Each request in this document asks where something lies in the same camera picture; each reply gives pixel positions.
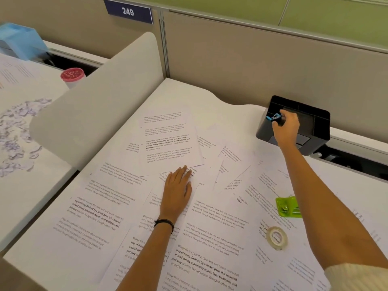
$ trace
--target desk number plate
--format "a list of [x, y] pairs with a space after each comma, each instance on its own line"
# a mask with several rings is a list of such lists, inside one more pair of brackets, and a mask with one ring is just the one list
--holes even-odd
[[109, 15], [153, 24], [151, 8], [113, 0], [104, 0]]

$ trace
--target white desk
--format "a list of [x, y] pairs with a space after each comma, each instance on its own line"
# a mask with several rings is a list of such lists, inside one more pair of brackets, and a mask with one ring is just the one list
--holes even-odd
[[[22, 85], [0, 90], [0, 112], [27, 100], [40, 98], [55, 100], [68, 90], [59, 77], [60, 70], [35, 62], [29, 63], [35, 65], [39, 76]], [[25, 119], [28, 123], [31, 121], [31, 117]], [[0, 251], [75, 171], [66, 162], [43, 149], [35, 159], [34, 168], [30, 172], [16, 170], [0, 178]]]
[[[97, 156], [31, 226], [26, 234], [11, 248], [5, 256], [9, 263], [49, 291], [86, 291], [96, 289], [97, 285], [85, 280], [82, 273], [76, 272], [71, 268], [63, 268], [61, 262], [56, 260], [52, 253], [37, 251], [31, 244], [34, 230], [51, 224], [52, 221], [48, 218], [51, 213], [60, 208], [70, 192], [95, 170], [97, 165], [109, 153], [110, 148], [115, 143], [122, 141], [129, 135], [130, 131], [137, 127], [137, 119], [144, 109], [155, 108], [165, 102], [181, 102], [190, 106], [198, 127], [206, 128], [213, 124], [223, 126], [229, 132], [227, 136], [235, 142], [240, 143], [247, 149], [254, 150], [256, 153], [260, 153], [260, 148], [265, 146], [267, 149], [275, 151], [277, 157], [274, 159], [274, 163], [284, 162], [278, 147], [260, 141], [255, 137], [260, 118], [265, 110], [264, 107], [256, 105], [229, 105], [217, 99], [209, 91], [171, 79], [165, 79], [108, 144], [102, 148]], [[383, 200], [388, 198], [388, 184], [323, 161], [312, 158], [309, 158], [308, 161], [323, 179], [343, 179], [345, 182], [352, 180], [355, 184], [354, 188], [359, 188], [348, 196], [352, 198], [352, 203], [362, 207], [374, 218], [388, 219], [386, 202], [383, 202]]]

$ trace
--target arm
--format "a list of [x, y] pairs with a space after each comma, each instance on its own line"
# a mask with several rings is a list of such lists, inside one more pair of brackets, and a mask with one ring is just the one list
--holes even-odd
[[[160, 204], [159, 219], [170, 220], [174, 225], [191, 196], [191, 183], [187, 183], [191, 170], [183, 175], [185, 171], [186, 166], [182, 169], [178, 168], [174, 173], [169, 173]], [[116, 291], [157, 289], [171, 230], [171, 226], [167, 223], [159, 223], [155, 226]]]
[[350, 263], [388, 268], [388, 260], [356, 216], [316, 175], [296, 148], [296, 113], [281, 110], [286, 122], [273, 122], [286, 160], [310, 247], [323, 269]]

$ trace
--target red lid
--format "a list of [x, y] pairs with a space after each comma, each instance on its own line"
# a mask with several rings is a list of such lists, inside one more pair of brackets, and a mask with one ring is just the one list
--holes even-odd
[[85, 73], [81, 68], [69, 68], [61, 73], [61, 79], [66, 83], [72, 83], [80, 80], [85, 76]]

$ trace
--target wristband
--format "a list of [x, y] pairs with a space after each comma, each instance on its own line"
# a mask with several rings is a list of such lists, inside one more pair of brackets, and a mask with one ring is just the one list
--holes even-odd
[[157, 225], [157, 224], [160, 224], [160, 223], [167, 223], [167, 224], [169, 224], [169, 225], [172, 227], [172, 231], [171, 231], [171, 234], [172, 234], [172, 232], [174, 231], [174, 224], [172, 223], [172, 221], [170, 221], [170, 220], [160, 220], [160, 219], [157, 219], [157, 220], [155, 221], [154, 227], [156, 227], [156, 225]]

